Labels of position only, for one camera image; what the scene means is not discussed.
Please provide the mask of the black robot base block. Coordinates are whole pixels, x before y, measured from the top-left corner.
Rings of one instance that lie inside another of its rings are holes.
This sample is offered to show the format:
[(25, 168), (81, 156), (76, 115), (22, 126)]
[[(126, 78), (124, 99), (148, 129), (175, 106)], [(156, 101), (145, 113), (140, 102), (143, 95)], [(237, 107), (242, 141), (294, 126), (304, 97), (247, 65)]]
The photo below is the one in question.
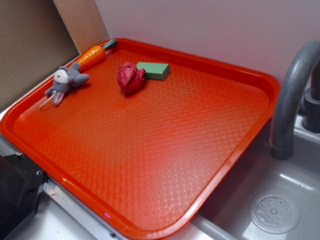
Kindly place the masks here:
[(0, 238), (6, 240), (38, 211), (45, 171), (26, 155), (0, 157)]

